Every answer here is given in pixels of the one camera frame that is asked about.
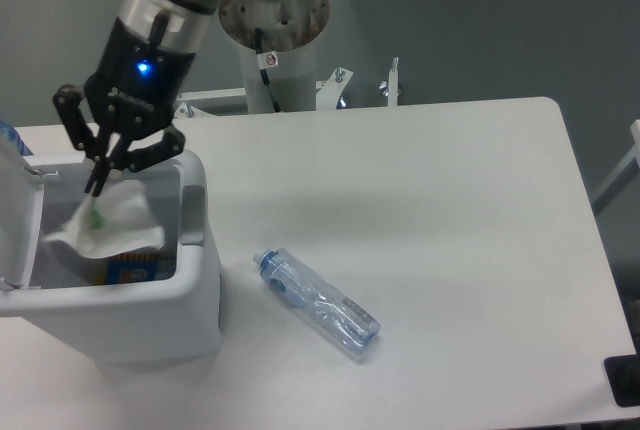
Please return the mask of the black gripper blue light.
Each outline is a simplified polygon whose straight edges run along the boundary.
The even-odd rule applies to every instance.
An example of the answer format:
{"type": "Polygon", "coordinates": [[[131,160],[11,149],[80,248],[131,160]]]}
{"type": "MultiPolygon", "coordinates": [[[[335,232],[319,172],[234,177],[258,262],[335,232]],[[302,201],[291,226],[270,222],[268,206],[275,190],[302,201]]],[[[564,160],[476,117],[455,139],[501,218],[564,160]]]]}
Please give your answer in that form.
{"type": "Polygon", "coordinates": [[[97,70],[84,84],[84,93],[82,87],[63,85],[52,97],[73,148],[94,164],[85,187],[87,195],[99,196],[112,172],[137,173],[184,150],[184,134],[170,125],[171,108],[195,55],[166,47],[168,36],[167,17],[156,17],[143,37],[116,20],[97,70]],[[80,109],[84,95],[99,128],[97,135],[80,109]],[[131,139],[140,140],[163,129],[159,142],[129,149],[131,139]],[[122,136],[106,156],[114,133],[122,136]]]}

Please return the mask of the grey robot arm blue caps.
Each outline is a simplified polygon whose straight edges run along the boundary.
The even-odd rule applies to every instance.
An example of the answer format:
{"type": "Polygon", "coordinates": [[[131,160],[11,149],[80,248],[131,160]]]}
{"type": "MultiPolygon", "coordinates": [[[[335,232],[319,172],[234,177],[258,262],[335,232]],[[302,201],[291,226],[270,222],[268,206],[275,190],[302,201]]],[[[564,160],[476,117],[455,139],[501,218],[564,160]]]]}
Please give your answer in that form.
{"type": "Polygon", "coordinates": [[[113,171],[139,172],[184,149],[174,104],[221,0],[123,0],[96,71],[52,101],[100,195],[113,171]]]}

